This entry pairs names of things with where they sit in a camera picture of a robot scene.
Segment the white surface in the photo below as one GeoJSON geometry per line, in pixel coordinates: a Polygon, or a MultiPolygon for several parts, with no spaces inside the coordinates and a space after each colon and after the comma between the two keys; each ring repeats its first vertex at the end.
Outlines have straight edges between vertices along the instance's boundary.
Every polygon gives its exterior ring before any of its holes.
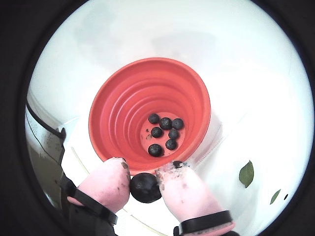
{"type": "MultiPolygon", "coordinates": [[[[87,133],[94,96],[113,72],[146,57],[177,59],[204,80],[218,134],[206,144],[212,152],[197,171],[231,210],[235,231],[242,236],[258,234],[296,191],[313,141],[311,90],[291,42],[248,0],[89,1],[51,38],[30,85],[57,120],[65,123],[81,116],[77,125],[82,122],[84,128],[76,135],[74,130],[73,136],[82,143],[74,138],[68,144],[88,170],[100,162],[87,133]],[[238,173],[249,159],[255,175],[245,189],[238,173]],[[269,205],[279,189],[278,198],[269,205]]],[[[82,166],[70,153],[64,161],[66,174],[79,184],[86,176],[82,166]]],[[[173,218],[162,214],[162,204],[140,205],[131,199],[126,208],[171,235],[167,222],[173,218]]],[[[118,234],[123,225],[116,226],[118,234]]],[[[129,226],[124,235],[147,235],[133,228],[139,225],[129,226]]]]}

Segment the blueberry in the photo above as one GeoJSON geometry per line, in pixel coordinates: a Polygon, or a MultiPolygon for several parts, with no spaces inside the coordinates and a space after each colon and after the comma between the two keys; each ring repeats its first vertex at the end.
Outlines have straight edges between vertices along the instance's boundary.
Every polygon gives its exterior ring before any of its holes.
{"type": "Polygon", "coordinates": [[[152,144],[149,146],[148,148],[148,152],[151,156],[155,156],[155,157],[158,157],[158,156],[161,156],[162,153],[163,153],[163,149],[160,145],[158,144],[152,144]]]}
{"type": "Polygon", "coordinates": [[[174,150],[177,147],[177,142],[175,139],[169,139],[166,141],[165,146],[169,150],[174,150]]]}
{"type": "Polygon", "coordinates": [[[184,127],[184,122],[183,122],[183,120],[180,119],[180,118],[174,119],[173,122],[172,122],[172,127],[173,127],[174,129],[181,129],[181,128],[183,128],[183,127],[184,127]]]}
{"type": "Polygon", "coordinates": [[[154,127],[152,130],[151,130],[151,135],[153,138],[159,138],[163,135],[163,130],[161,130],[160,127],[154,127]]]}
{"type": "Polygon", "coordinates": [[[171,129],[168,136],[170,139],[177,139],[179,137],[179,132],[176,129],[171,129]]]}
{"type": "Polygon", "coordinates": [[[164,117],[159,121],[159,126],[161,129],[168,130],[172,128],[172,120],[170,118],[164,117]]]}
{"type": "Polygon", "coordinates": [[[141,203],[152,203],[162,197],[155,175],[140,173],[130,181],[131,195],[141,203]]]}
{"type": "Polygon", "coordinates": [[[159,122],[159,116],[158,114],[153,113],[149,116],[148,120],[151,124],[157,124],[159,122]]]}

